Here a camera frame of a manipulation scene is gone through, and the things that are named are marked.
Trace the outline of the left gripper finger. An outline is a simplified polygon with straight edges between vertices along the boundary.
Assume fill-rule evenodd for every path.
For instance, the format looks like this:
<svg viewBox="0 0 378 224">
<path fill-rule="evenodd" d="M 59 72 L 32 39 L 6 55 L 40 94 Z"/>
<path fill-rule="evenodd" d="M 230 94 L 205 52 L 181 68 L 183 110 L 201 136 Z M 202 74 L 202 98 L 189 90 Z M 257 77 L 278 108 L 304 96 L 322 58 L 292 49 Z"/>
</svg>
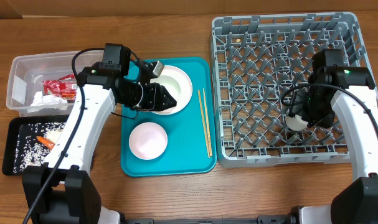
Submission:
<svg viewBox="0 0 378 224">
<path fill-rule="evenodd" d="M 164 103 L 177 102 L 177 88 L 173 85 L 161 85 L 161 92 Z"/>
<path fill-rule="evenodd" d="M 163 99 L 160 102 L 159 111 L 166 111 L 177 105 L 177 101 L 174 99 Z"/>
</svg>

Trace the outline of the orange carrot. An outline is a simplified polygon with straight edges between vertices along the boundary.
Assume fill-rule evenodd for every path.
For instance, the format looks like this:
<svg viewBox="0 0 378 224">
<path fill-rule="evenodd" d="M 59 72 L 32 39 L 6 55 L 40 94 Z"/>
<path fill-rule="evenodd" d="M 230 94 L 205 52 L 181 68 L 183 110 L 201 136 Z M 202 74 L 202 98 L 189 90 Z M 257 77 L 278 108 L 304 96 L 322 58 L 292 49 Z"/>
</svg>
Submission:
<svg viewBox="0 0 378 224">
<path fill-rule="evenodd" d="M 52 142 L 51 140 L 46 139 L 45 137 L 42 136 L 37 136 L 36 139 L 42 143 L 45 147 L 47 147 L 49 150 L 52 150 L 55 146 L 55 143 Z"/>
</svg>

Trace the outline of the white tissue paper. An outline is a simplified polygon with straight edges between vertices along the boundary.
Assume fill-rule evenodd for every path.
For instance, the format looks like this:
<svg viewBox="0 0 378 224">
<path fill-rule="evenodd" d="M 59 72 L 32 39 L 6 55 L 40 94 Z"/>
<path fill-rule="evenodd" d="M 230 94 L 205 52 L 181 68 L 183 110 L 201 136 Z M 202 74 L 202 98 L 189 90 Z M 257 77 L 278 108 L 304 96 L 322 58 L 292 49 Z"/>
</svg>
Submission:
<svg viewBox="0 0 378 224">
<path fill-rule="evenodd" d="M 41 91 L 37 91 L 28 112 L 33 113 L 41 110 L 41 108 L 34 108 L 35 106 L 61 105 L 66 103 L 68 103 L 68 101 L 59 96 L 43 95 Z"/>
</svg>

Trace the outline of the red snack wrapper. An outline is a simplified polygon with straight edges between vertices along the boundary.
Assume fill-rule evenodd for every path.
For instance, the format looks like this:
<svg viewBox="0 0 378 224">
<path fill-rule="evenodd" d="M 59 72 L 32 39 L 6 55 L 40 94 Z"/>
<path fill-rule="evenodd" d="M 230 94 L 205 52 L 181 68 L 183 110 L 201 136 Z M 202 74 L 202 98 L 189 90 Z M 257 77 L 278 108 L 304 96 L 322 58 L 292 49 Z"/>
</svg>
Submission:
<svg viewBox="0 0 378 224">
<path fill-rule="evenodd" d="M 78 85 L 74 74 L 66 75 L 58 80 L 45 80 L 42 84 L 46 94 L 55 95 L 67 101 L 75 101 Z"/>
</svg>

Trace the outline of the white cup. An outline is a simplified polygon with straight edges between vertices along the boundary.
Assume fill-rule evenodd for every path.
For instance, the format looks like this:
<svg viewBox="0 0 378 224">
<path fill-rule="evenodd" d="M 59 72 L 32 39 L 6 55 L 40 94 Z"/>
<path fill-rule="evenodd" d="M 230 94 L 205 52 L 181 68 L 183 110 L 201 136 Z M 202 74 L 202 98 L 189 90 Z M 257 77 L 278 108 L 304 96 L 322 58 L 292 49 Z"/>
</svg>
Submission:
<svg viewBox="0 0 378 224">
<path fill-rule="evenodd" d="M 308 126 L 308 122 L 304 121 L 302 117 L 297 114 L 294 117 L 286 116 L 285 121 L 286 125 L 294 131 L 301 131 Z"/>
</svg>

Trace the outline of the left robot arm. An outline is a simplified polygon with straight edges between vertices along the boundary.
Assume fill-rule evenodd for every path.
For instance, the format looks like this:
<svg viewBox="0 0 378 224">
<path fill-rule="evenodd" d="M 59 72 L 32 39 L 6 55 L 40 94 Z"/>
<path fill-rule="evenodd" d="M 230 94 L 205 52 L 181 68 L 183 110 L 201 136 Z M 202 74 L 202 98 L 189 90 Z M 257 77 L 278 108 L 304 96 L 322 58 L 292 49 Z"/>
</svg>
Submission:
<svg viewBox="0 0 378 224">
<path fill-rule="evenodd" d="M 103 58 L 81 72 L 72 66 L 77 96 L 64 130 L 40 166 L 28 166 L 22 184 L 29 210 L 24 222 L 126 223 L 125 215 L 105 208 L 90 178 L 95 148 L 105 121 L 118 104 L 132 111 L 164 111 L 177 101 L 152 82 L 164 70 L 128 47 L 107 43 Z"/>
</svg>

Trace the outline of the white rice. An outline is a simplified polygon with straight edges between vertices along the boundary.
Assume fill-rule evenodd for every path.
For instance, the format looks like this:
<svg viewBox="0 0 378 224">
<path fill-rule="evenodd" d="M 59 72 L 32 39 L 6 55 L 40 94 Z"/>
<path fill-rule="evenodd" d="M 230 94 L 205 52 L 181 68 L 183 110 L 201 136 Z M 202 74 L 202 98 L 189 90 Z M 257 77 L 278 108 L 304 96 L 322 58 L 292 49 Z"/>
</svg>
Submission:
<svg viewBox="0 0 378 224">
<path fill-rule="evenodd" d="M 42 136 L 56 143 L 64 130 L 65 122 L 23 124 L 19 128 L 12 173 L 20 175 L 27 166 L 40 166 L 50 153 L 36 137 Z"/>
</svg>

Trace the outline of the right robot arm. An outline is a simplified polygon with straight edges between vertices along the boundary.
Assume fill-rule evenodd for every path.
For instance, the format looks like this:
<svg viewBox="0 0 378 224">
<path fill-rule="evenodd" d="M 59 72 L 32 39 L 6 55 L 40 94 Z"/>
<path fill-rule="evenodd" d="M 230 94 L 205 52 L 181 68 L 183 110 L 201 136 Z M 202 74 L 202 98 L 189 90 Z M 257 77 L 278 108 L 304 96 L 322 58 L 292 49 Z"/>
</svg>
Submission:
<svg viewBox="0 0 378 224">
<path fill-rule="evenodd" d="M 286 117 L 295 131 L 343 130 L 353 182 L 328 205 L 302 207 L 299 223 L 378 223 L 378 106 L 376 85 L 366 67 L 347 67 L 340 50 L 324 49 L 312 57 L 308 90 L 295 93 Z"/>
</svg>

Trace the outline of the small white bowl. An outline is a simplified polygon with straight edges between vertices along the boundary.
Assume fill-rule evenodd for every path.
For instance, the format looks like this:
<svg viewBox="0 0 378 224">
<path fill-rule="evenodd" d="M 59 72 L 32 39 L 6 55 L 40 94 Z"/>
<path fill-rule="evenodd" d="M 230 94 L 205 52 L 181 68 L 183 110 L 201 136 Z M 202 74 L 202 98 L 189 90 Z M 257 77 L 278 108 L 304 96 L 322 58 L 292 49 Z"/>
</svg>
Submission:
<svg viewBox="0 0 378 224">
<path fill-rule="evenodd" d="M 137 125 L 129 137 L 130 151 L 139 159 L 158 158 L 168 145 L 168 135 L 159 124 L 145 122 Z"/>
</svg>

